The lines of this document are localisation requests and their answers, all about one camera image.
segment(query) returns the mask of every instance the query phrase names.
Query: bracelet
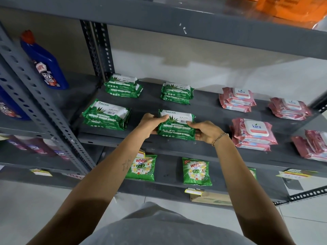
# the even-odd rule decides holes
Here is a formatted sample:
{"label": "bracelet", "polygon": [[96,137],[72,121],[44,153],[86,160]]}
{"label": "bracelet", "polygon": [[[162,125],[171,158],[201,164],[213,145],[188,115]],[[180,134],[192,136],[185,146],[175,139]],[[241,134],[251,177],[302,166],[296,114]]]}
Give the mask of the bracelet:
{"label": "bracelet", "polygon": [[223,134],[221,134],[219,137],[217,137],[212,143],[211,143],[211,145],[212,146],[215,146],[215,142],[217,142],[219,139],[221,139],[223,136],[225,136],[225,135],[228,135],[228,133],[223,133]]}

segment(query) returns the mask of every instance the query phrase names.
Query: white tiled floor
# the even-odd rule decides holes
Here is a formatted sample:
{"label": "white tiled floor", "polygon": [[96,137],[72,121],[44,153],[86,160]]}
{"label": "white tiled floor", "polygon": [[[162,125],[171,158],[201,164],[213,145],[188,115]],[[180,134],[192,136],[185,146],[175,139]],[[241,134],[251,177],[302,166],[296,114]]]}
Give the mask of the white tiled floor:
{"label": "white tiled floor", "polygon": [[[0,181],[0,244],[26,244],[53,216],[70,190]],[[242,234],[232,210],[180,203],[163,199],[117,194],[104,213],[98,228],[120,220],[145,201],[206,224]],[[326,244],[327,196],[281,206],[280,210],[297,245]]]}

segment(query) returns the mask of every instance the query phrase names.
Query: right hand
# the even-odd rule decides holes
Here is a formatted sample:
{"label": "right hand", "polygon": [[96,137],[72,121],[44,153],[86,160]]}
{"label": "right hand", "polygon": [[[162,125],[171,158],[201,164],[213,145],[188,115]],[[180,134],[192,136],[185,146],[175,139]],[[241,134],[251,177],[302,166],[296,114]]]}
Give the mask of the right hand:
{"label": "right hand", "polygon": [[200,123],[192,123],[190,121],[187,124],[195,129],[199,129],[201,132],[195,134],[195,139],[204,141],[206,143],[212,144],[212,142],[224,133],[222,129],[216,126],[211,121],[204,121]]}

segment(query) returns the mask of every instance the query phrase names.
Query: white plastic lid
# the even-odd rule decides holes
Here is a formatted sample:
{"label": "white plastic lid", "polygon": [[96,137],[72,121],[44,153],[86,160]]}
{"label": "white plastic lid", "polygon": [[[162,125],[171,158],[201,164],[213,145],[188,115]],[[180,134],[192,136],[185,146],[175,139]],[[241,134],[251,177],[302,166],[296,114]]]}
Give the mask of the white plastic lid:
{"label": "white plastic lid", "polygon": [[244,119],[246,131],[253,136],[269,136],[266,125],[261,121]]}
{"label": "white plastic lid", "polygon": [[327,145],[327,132],[320,132],[320,136],[324,143]]}
{"label": "white plastic lid", "polygon": [[298,101],[282,99],[282,102],[289,109],[292,109],[292,110],[301,110],[302,109],[300,102],[298,102]]}
{"label": "white plastic lid", "polygon": [[233,94],[237,98],[244,98],[244,99],[251,98],[249,91],[248,90],[245,90],[243,88],[233,88]]}
{"label": "white plastic lid", "polygon": [[57,146],[52,140],[50,139],[43,139],[43,142],[46,144],[46,145],[49,145],[49,146]]}
{"label": "white plastic lid", "polygon": [[29,139],[33,139],[32,137],[30,136],[16,136],[14,135],[16,138],[20,139],[20,140],[29,140]]}

